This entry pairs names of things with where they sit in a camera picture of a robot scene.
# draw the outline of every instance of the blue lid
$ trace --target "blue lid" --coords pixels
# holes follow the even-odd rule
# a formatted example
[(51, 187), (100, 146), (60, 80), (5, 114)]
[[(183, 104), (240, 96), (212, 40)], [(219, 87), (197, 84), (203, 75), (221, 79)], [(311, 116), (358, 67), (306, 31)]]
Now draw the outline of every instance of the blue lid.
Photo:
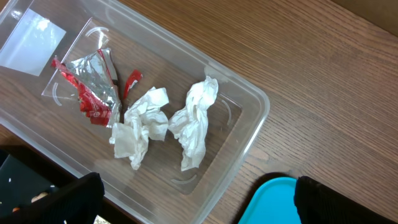
[(279, 177), (258, 188), (239, 224), (301, 224), (294, 205), (296, 179)]

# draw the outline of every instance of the candy wrapper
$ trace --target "candy wrapper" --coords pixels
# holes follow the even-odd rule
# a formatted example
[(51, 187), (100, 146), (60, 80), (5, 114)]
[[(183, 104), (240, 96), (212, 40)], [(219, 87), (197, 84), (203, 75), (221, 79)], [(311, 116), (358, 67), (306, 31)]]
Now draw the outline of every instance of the candy wrapper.
[(118, 76), (113, 67), (110, 49), (63, 64), (55, 58), (52, 66), (78, 90), (80, 111), (92, 124), (112, 128), (119, 121), (121, 102), (118, 94)]

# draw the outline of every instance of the brown tabletop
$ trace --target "brown tabletop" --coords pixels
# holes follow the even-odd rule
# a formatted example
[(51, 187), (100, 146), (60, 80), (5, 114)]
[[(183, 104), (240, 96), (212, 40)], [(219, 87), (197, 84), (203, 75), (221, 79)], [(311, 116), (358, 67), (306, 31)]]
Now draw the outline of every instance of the brown tabletop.
[(397, 37), (325, 0), (121, 2), (270, 98), (207, 223), (233, 221), (269, 172), (308, 175), (398, 222)]

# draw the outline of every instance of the crumpled tissue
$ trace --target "crumpled tissue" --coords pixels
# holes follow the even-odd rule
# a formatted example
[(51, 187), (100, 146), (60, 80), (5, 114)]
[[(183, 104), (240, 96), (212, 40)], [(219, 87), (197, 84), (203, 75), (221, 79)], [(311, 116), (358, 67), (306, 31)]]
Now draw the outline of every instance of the crumpled tissue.
[(114, 157), (128, 157), (137, 170), (148, 151), (148, 138), (164, 141), (169, 121), (160, 108), (169, 103), (165, 88), (152, 87), (124, 114), (124, 124), (112, 127), (110, 144), (114, 144)]
[(207, 109), (216, 101), (217, 93), (217, 80), (206, 76), (205, 81), (192, 85), (187, 93), (185, 107), (169, 120), (169, 130), (183, 148), (181, 171), (199, 167), (205, 156)]

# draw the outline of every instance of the white sticker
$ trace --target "white sticker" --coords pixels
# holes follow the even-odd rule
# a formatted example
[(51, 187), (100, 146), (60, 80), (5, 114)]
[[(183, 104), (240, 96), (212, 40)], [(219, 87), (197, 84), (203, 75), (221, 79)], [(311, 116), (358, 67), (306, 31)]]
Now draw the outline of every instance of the white sticker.
[(28, 9), (0, 50), (0, 65), (39, 76), (65, 33)]

